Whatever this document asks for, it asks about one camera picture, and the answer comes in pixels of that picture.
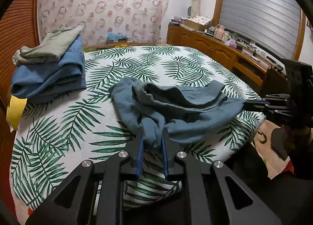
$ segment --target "wooden desk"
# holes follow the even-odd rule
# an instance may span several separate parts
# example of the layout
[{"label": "wooden desk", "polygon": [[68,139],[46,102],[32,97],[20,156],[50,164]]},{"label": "wooden desk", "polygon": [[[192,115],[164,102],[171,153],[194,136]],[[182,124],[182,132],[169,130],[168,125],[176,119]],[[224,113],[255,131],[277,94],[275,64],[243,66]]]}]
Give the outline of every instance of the wooden desk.
[{"label": "wooden desk", "polygon": [[179,26],[168,26],[167,43],[195,48],[231,70],[257,93],[266,78],[267,67],[241,51],[231,48],[213,37],[189,31]]}]

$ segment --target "beige folded garment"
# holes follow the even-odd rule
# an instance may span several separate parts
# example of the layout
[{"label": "beige folded garment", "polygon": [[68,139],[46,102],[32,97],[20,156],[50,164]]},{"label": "beige folded garment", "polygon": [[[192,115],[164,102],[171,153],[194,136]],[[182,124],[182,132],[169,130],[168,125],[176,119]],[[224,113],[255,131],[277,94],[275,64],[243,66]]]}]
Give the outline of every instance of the beige folded garment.
[{"label": "beige folded garment", "polygon": [[82,26],[54,29],[46,35],[39,46],[35,48],[23,46],[17,50],[12,62],[15,65],[22,65],[59,61],[83,30]]}]

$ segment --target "window blind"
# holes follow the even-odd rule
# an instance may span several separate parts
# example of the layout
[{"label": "window blind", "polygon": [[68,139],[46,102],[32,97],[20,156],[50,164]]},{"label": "window blind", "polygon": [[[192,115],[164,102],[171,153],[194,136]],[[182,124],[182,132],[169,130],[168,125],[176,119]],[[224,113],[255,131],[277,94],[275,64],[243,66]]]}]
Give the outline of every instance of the window blind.
[{"label": "window blind", "polygon": [[295,0],[223,0],[220,24],[291,59],[300,21]]}]

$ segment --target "white bed sheet with green leaves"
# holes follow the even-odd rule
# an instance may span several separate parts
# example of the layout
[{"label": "white bed sheet with green leaves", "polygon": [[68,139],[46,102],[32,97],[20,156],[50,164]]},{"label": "white bed sheet with green leaves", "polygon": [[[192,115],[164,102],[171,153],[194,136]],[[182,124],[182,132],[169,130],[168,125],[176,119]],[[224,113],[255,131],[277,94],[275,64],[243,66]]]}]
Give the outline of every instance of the white bed sheet with green leaves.
[{"label": "white bed sheet with green leaves", "polygon": [[[226,68],[189,47],[113,48],[86,53],[85,59],[87,89],[46,104],[27,104],[18,127],[11,166],[13,190],[33,210],[83,160],[107,160],[134,139],[107,91],[123,77],[193,87],[214,79],[225,84],[223,92],[228,96],[259,99]],[[262,113],[241,112],[218,134],[190,144],[185,151],[203,162],[225,161],[254,137],[263,120]],[[125,183],[124,207],[149,204],[180,189],[180,182],[165,181],[161,156],[146,152],[140,180]]]}]

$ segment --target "metal screw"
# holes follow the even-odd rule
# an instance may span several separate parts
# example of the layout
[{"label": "metal screw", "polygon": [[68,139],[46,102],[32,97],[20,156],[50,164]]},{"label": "metal screw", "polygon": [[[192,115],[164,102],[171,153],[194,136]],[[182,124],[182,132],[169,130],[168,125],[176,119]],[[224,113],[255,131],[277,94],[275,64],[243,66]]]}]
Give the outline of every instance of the metal screw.
[{"label": "metal screw", "polygon": [[90,160],[84,160],[81,164],[83,167],[89,167],[91,165],[91,161]]},{"label": "metal screw", "polygon": [[224,166],[223,162],[221,161],[215,161],[213,164],[217,168],[222,168]]},{"label": "metal screw", "polygon": [[125,158],[127,155],[128,155],[128,153],[127,153],[126,151],[120,151],[120,152],[118,153],[118,156],[119,156],[119,157],[122,157],[122,158]]},{"label": "metal screw", "polygon": [[180,151],[180,152],[177,153],[177,156],[179,158],[185,158],[187,156],[187,154],[185,152]]}]

